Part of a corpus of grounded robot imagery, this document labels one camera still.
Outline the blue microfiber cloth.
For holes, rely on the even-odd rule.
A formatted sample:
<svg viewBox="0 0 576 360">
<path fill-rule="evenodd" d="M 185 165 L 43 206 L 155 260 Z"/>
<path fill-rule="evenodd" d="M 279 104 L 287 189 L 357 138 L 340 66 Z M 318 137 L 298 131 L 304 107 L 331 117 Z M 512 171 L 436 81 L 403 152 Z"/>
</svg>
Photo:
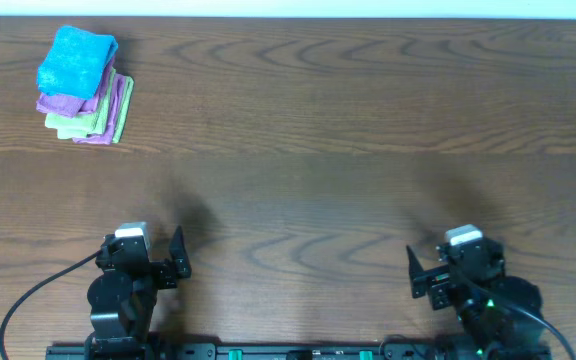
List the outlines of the blue microfiber cloth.
<svg viewBox="0 0 576 360">
<path fill-rule="evenodd" d="M 61 27 L 38 68 L 38 90 L 46 95 L 91 99 L 117 50 L 118 43 L 112 35 L 98 35 L 69 25 Z"/>
</svg>

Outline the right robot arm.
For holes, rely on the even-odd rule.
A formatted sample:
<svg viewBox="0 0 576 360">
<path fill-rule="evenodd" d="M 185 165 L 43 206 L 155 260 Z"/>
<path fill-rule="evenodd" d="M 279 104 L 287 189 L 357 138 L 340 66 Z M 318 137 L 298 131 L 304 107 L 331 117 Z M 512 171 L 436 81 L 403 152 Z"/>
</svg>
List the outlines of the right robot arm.
<svg viewBox="0 0 576 360">
<path fill-rule="evenodd" d="M 453 308 L 462 335 L 436 341 L 437 359 L 549 359 L 540 342 L 542 297 L 537 286 L 505 271 L 503 246 L 483 237 L 437 247 L 445 264 L 425 270 L 406 248 L 411 293 L 433 310 Z"/>
</svg>

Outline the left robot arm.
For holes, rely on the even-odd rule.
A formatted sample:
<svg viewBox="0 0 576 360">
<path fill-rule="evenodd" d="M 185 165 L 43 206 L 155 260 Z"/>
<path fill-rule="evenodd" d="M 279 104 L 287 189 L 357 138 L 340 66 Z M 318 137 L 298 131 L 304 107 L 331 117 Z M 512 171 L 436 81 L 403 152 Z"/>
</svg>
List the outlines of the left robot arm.
<svg viewBox="0 0 576 360">
<path fill-rule="evenodd" d="M 169 359 L 174 353 L 150 325 L 161 290 L 175 289 L 192 268 L 178 226 L 169 256 L 151 259 L 145 222 L 126 223 L 105 236 L 95 264 L 102 275 L 87 292 L 93 333 L 85 341 L 86 359 Z"/>
</svg>

